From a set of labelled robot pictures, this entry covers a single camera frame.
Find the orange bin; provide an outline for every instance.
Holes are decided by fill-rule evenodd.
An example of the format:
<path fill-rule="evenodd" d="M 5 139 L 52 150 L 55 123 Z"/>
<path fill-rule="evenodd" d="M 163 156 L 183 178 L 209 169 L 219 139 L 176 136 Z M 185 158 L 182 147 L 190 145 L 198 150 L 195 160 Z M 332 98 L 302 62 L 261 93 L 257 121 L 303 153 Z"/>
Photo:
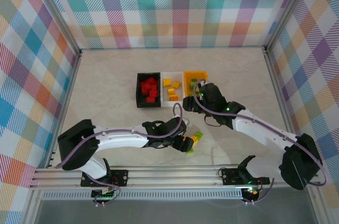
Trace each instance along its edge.
<path fill-rule="evenodd" d="M 200 80 L 205 79 L 208 81 L 207 72 L 206 71 L 185 71 L 184 72 L 184 80 L 185 80 L 185 96 L 190 96 L 193 91 L 190 89 L 190 83 L 192 79 Z"/>

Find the white floor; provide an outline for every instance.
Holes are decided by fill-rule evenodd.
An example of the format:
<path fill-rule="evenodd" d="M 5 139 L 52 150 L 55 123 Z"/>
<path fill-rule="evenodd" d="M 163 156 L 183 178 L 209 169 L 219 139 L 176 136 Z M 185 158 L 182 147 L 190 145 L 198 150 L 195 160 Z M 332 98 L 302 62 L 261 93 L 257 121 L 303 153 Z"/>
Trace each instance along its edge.
<path fill-rule="evenodd" d="M 134 49 L 84 51 L 63 131 L 82 119 L 103 127 L 131 127 L 172 117 L 170 107 L 138 109 L 136 79 L 140 72 L 206 70 L 227 101 L 237 101 L 252 113 L 284 128 L 269 73 L 260 48 Z M 227 127 L 213 128 L 203 114 L 184 113 L 191 121 L 186 133 L 204 137 L 194 154 L 166 149 L 118 148 L 102 151 L 110 165 L 238 164 L 248 155 L 267 156 L 261 144 Z"/>

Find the checkered fabric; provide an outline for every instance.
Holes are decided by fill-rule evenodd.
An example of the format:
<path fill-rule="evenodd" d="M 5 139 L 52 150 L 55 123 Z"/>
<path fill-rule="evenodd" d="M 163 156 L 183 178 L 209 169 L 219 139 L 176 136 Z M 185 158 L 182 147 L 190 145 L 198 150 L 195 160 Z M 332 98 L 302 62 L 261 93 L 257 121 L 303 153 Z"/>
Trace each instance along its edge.
<path fill-rule="evenodd" d="M 272 23 L 272 25 L 271 25 L 271 28 L 270 28 L 270 30 L 269 30 L 269 32 L 268 32 L 266 38 L 265 38 L 265 41 L 264 41 L 264 44 L 263 44 L 264 46 L 267 46 L 269 40 L 270 40 L 271 37 L 272 37 L 272 34 L 275 32 L 276 27 L 277 27 L 279 21 L 280 21 L 281 18 L 282 18 L 282 14 L 285 12 L 286 7 L 287 7 L 287 5 L 288 5 L 290 2 L 291 2 L 291 0 L 284 0 L 284 1 L 282 2 L 281 6 L 280 6 L 280 8 L 279 8 L 279 11 L 278 11 L 278 13 L 276 14 L 275 19 L 274 19 L 274 21 L 273 21 L 273 23 Z"/>
<path fill-rule="evenodd" d="M 301 0 L 273 52 L 295 129 L 317 140 L 331 175 L 324 191 L 339 220 L 339 0 Z"/>
<path fill-rule="evenodd" d="M 277 0 L 55 1 L 82 48 L 261 46 L 277 3 Z"/>
<path fill-rule="evenodd" d="M 19 221 L 76 56 L 42 0 L 0 0 L 0 223 Z"/>

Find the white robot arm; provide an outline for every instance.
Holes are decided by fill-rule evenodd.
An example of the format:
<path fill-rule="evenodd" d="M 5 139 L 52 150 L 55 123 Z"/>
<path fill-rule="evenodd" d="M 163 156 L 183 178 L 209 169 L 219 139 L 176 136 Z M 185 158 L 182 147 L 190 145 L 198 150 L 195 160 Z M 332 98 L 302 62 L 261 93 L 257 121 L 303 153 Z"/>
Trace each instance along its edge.
<path fill-rule="evenodd" d="M 273 149 L 276 159 L 248 156 L 236 171 L 224 170 L 227 181 L 248 184 L 257 179 L 281 176 L 290 186 L 302 190 L 319 171 L 321 159 L 313 139 L 304 134 L 297 137 L 293 133 L 280 130 L 257 118 L 244 106 L 236 102 L 226 102 L 219 88 L 213 83 L 199 84 L 201 97 L 186 97 L 183 107 L 186 111 L 212 116 L 220 125 L 242 132 Z M 117 147 L 168 147 L 188 152 L 193 140 L 184 137 L 188 121 L 177 115 L 167 122 L 144 122 L 133 128 L 96 128 L 91 120 L 83 120 L 58 137 L 61 164 L 64 170 L 80 170 L 93 179 L 110 183 L 109 165 L 96 152 Z M 90 138 L 84 143 L 84 137 Z M 296 145 L 302 145 L 315 161 Z"/>

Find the black bin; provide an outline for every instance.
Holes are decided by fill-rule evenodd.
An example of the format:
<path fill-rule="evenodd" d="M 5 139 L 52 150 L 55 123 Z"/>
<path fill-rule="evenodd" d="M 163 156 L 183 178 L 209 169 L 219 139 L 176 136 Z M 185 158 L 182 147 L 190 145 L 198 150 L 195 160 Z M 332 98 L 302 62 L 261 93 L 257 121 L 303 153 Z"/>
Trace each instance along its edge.
<path fill-rule="evenodd" d="M 140 82 L 143 82 L 149 78 L 158 80 L 158 97 L 155 98 L 155 102 L 146 102 L 147 96 L 143 96 L 141 92 Z M 160 101 L 160 72 L 156 73 L 138 73 L 137 75 L 137 92 L 136 92 L 137 107 L 161 107 Z"/>

